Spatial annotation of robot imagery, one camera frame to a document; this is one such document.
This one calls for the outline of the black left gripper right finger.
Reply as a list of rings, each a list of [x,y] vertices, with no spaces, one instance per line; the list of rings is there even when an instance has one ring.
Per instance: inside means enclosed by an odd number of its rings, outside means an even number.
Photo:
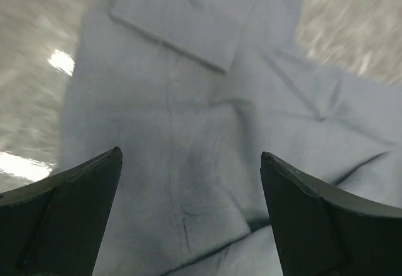
[[[269,152],[261,182],[284,275],[401,275],[401,209],[356,196]]]

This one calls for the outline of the grey long sleeve shirt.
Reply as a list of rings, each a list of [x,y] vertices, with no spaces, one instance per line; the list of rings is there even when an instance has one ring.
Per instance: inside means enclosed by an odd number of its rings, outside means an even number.
[[[401,88],[307,59],[303,0],[97,0],[63,170],[118,146],[94,275],[280,275],[261,154],[401,205]]]

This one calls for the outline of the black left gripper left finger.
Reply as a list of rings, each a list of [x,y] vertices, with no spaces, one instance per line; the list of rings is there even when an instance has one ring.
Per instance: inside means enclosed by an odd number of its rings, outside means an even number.
[[[121,170],[114,147],[1,193],[1,275],[91,275]]]

